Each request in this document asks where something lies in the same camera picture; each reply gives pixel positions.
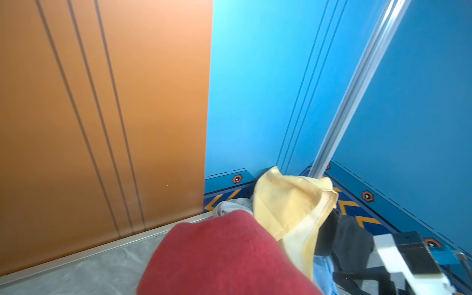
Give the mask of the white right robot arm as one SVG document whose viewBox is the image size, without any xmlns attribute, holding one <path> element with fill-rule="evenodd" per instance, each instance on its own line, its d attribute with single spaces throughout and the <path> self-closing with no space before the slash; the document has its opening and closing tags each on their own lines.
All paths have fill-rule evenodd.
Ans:
<svg viewBox="0 0 472 295">
<path fill-rule="evenodd" d="M 366 265 L 338 270 L 333 281 L 346 295 L 465 295 L 472 289 L 455 277 L 453 265 L 472 277 L 469 257 L 418 232 L 372 239 Z"/>
</svg>

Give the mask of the red cloth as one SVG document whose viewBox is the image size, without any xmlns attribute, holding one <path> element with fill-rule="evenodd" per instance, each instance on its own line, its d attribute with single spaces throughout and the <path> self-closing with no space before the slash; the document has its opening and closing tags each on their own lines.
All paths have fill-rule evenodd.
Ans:
<svg viewBox="0 0 472 295">
<path fill-rule="evenodd" d="M 319 295 L 250 214 L 174 226 L 152 255 L 139 295 Z"/>
</svg>

